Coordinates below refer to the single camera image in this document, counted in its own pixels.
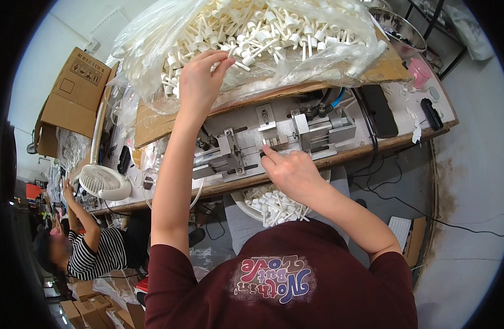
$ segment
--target blue tube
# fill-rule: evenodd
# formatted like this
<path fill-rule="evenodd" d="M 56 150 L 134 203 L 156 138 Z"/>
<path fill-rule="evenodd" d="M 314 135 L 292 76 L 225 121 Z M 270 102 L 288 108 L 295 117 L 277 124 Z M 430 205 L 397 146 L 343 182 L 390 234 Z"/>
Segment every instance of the blue tube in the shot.
<path fill-rule="evenodd" d="M 345 88 L 344 87 L 341 88 L 340 95 L 338 96 L 338 98 L 336 98 L 336 100 L 330 104 L 333 107 L 333 109 L 341 101 L 341 98 L 343 97 L 343 94 L 345 94 Z"/>

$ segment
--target metal bowl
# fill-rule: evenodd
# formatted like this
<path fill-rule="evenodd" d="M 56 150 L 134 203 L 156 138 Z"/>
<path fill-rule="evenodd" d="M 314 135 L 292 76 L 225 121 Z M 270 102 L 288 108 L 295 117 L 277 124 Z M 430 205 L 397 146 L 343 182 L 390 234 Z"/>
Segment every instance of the metal bowl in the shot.
<path fill-rule="evenodd" d="M 380 8 L 370 8 L 369 12 L 380 24 L 387 36 L 389 36 L 391 44 L 402 59 L 407 59 L 415 53 L 426 51 L 427 44 L 424 37 L 406 19 Z M 407 39 L 410 44 L 404 42 L 403 39 Z"/>
<path fill-rule="evenodd" d="M 391 5 L 385 0 L 360 0 L 367 8 L 382 8 L 385 10 L 393 10 Z"/>

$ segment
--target pink cup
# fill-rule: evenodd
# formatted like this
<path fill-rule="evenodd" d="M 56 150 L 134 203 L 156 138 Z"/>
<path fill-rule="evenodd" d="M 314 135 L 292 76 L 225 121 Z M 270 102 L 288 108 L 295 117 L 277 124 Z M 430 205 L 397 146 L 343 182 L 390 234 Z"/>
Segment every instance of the pink cup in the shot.
<path fill-rule="evenodd" d="M 415 77 L 415 88 L 420 89 L 431 78 L 431 70 L 429 66 L 418 58 L 411 58 L 409 71 Z"/>

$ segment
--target gray pants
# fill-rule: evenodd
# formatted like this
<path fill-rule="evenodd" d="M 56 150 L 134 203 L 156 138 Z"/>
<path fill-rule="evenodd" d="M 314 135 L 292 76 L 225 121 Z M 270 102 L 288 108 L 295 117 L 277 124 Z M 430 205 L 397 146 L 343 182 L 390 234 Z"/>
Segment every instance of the gray pants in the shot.
<path fill-rule="evenodd" d="M 347 173 L 345 172 L 345 168 L 335 167 L 331 169 L 330 184 L 342 194 L 349 197 L 349 187 L 347 184 Z M 241 248 L 249 238 L 267 228 L 263 227 L 262 222 L 245 214 L 235 204 L 230 194 L 225 194 L 223 201 L 228 227 L 230 228 L 230 234 L 232 236 L 233 251 L 235 251 L 235 254 L 238 255 Z M 308 217 L 312 217 L 315 220 L 319 220 L 320 222 L 331 226 L 343 237 L 345 243 L 349 243 L 349 236 L 331 220 L 328 220 L 317 212 L 310 213 Z"/>

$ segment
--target black hat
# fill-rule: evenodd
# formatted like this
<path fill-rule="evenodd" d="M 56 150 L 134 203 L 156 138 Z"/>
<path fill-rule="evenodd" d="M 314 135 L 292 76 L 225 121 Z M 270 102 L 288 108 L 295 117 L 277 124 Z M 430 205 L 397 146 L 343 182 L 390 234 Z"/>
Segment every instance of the black hat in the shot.
<path fill-rule="evenodd" d="M 51 233 L 48 230 L 38 233 L 34 239 L 33 247 L 36 259 L 44 270 L 51 274 L 56 274 L 57 266 L 49 260 L 49 245 L 51 243 Z"/>

